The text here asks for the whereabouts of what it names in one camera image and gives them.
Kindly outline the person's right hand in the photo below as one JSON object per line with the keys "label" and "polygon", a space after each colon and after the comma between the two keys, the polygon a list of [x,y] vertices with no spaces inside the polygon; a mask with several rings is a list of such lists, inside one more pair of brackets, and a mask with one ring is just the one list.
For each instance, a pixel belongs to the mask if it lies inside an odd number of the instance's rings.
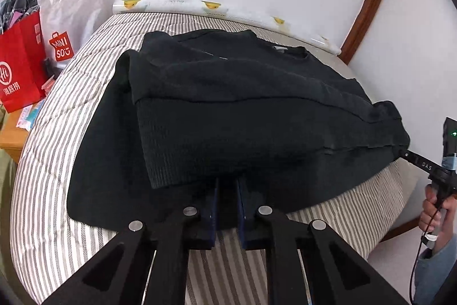
{"label": "person's right hand", "polygon": [[437,195],[431,185],[425,187],[425,200],[422,204],[418,227],[425,233],[437,236],[432,248],[434,254],[441,251],[454,235],[454,220],[456,216],[456,197],[452,195],[437,208]]}

